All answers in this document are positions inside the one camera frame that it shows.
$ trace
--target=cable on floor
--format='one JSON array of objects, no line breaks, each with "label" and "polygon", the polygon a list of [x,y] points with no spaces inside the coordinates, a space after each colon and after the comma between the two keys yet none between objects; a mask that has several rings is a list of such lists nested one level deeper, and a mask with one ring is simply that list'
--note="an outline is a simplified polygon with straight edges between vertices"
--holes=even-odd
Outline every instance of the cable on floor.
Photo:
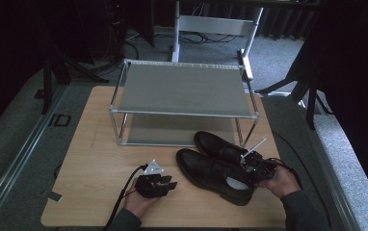
[{"label": "cable on floor", "polygon": [[133,45],[132,42],[130,41],[125,41],[124,42],[125,45],[129,45],[131,47],[133,47],[133,49],[136,51],[136,60],[139,60],[140,59],[140,53],[139,53],[139,49],[137,49],[137,47],[135,45]]},{"label": "cable on floor", "polygon": [[310,180],[310,182],[311,182],[311,184],[312,184],[312,186],[313,186],[313,188],[314,188],[314,190],[316,191],[316,193],[317,193],[317,195],[318,195],[318,197],[319,197],[319,199],[320,199],[320,202],[322,203],[322,206],[323,206],[323,208],[324,208],[324,210],[325,210],[325,213],[326,213],[326,216],[327,216],[327,218],[328,218],[328,224],[329,224],[329,227],[331,228],[331,220],[330,220],[330,214],[329,214],[329,210],[328,210],[328,208],[326,207],[326,202],[325,202],[325,200],[321,197],[321,195],[320,195],[320,192],[319,192],[319,189],[316,187],[316,184],[314,183],[314,180],[313,180],[313,178],[311,177],[311,175],[310,175],[310,173],[309,173],[309,170],[307,169],[307,167],[306,167],[306,165],[304,164],[304,162],[303,162],[303,160],[302,160],[302,158],[301,158],[301,156],[299,155],[299,153],[298,153],[298,151],[292,146],[292,144],[287,140],[287,139],[285,139],[281,134],[279,134],[279,133],[277,133],[277,132],[275,132],[275,131],[273,131],[272,130],[272,133],[273,134],[275,134],[277,137],[279,137],[279,138],[281,138],[289,147],[290,147],[290,149],[293,151],[293,153],[296,155],[296,157],[298,158],[298,160],[301,162],[301,164],[302,164],[302,166],[303,166],[303,168],[304,168],[304,170],[305,170],[305,172],[306,172],[306,174],[307,174],[307,176],[309,177],[309,180]]},{"label": "cable on floor", "polygon": [[[226,42],[231,42],[237,38],[236,36],[226,35],[220,39],[211,39],[207,35],[203,33],[198,33],[198,32],[181,32],[181,35],[182,36],[180,36],[179,38],[182,42],[191,43],[191,44],[220,43],[220,42],[226,43]],[[199,40],[186,38],[184,36],[197,36],[199,37]]]}]

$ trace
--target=gray carpet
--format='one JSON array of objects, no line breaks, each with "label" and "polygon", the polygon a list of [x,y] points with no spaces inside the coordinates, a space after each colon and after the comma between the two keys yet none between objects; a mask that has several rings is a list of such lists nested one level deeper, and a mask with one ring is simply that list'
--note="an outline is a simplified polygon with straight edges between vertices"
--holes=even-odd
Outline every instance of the gray carpet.
[{"label": "gray carpet", "polygon": [[[155,47],[149,46],[141,38],[129,40],[138,49],[141,60],[168,61],[171,54],[172,38],[165,34],[156,39]],[[225,43],[181,44],[180,62],[202,64],[237,64],[236,50],[245,45],[244,38],[236,38]],[[256,38],[250,51],[250,62],[254,74],[252,85],[255,90],[268,87],[283,79],[290,64],[295,59],[301,40]],[[126,45],[124,55],[136,59],[136,50]],[[110,79],[114,85],[119,68],[99,73]],[[16,153],[26,141],[34,125],[41,119],[42,102],[34,99],[35,92],[42,86],[41,73],[34,76],[13,100],[10,107],[0,118],[0,179],[9,167]],[[64,96],[55,110],[55,115],[71,116],[68,127],[45,127],[32,155],[26,162],[13,184],[10,193],[0,208],[0,230],[54,230],[40,224],[40,216],[46,198],[39,196],[42,191],[50,190],[55,182],[54,172],[65,157],[79,117],[93,86],[86,77],[75,75],[66,88]],[[280,91],[291,91],[293,84]],[[295,168],[302,178],[304,189],[313,203],[323,214],[329,213],[333,230],[344,230],[341,218],[330,197],[328,186],[323,177],[312,141],[306,134],[306,125],[302,120],[304,109],[297,106],[289,97],[270,96],[263,99],[281,158]],[[297,154],[308,169],[307,175]],[[100,227],[66,227],[60,230],[101,230]],[[153,230],[224,230],[224,229],[153,229]],[[279,230],[279,229],[242,229],[242,230]]]}]

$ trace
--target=metal leg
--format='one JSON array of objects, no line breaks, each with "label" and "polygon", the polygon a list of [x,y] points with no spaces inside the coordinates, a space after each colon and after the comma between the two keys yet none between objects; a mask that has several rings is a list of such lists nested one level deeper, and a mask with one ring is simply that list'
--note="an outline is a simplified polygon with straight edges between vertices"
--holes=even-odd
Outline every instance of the metal leg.
[{"label": "metal leg", "polygon": [[262,15],[262,12],[263,12],[263,8],[259,8],[259,12],[256,18],[253,19],[253,27],[250,28],[250,35],[248,36],[247,45],[245,46],[245,49],[241,50],[241,54],[242,54],[241,64],[245,67],[245,72],[247,75],[246,77],[250,80],[253,79],[253,76],[252,76],[252,70],[250,68],[249,53],[250,53],[250,48],[252,47],[253,39],[255,38],[255,35],[256,35],[256,31],[258,29],[259,20]]},{"label": "metal leg", "polygon": [[255,111],[255,117],[254,117],[254,122],[252,124],[252,127],[250,128],[250,131],[248,132],[247,137],[245,138],[244,142],[241,143],[241,147],[245,147],[245,145],[247,144],[248,140],[250,139],[250,135],[252,134],[253,130],[255,129],[256,125],[258,124],[259,118],[260,118],[260,114],[259,114],[258,108],[256,106],[256,101],[255,101],[255,97],[253,95],[252,87],[250,86],[250,82],[247,82],[247,85],[248,85],[248,89],[250,91],[250,100],[252,102],[253,110]]},{"label": "metal leg", "polygon": [[242,130],[241,130],[241,124],[239,123],[239,118],[235,118],[235,125],[236,125],[236,130],[238,131],[239,144],[242,146],[244,144],[244,139],[242,138]]},{"label": "metal leg", "polygon": [[178,62],[180,55],[180,44],[178,43],[180,35],[180,2],[175,2],[175,25],[174,25],[174,46],[172,48],[172,62]]},{"label": "metal leg", "polygon": [[123,142],[123,133],[124,128],[126,127],[126,121],[127,121],[127,114],[124,114],[123,122],[121,123],[120,134],[118,135],[118,143],[120,144],[122,144]]}]

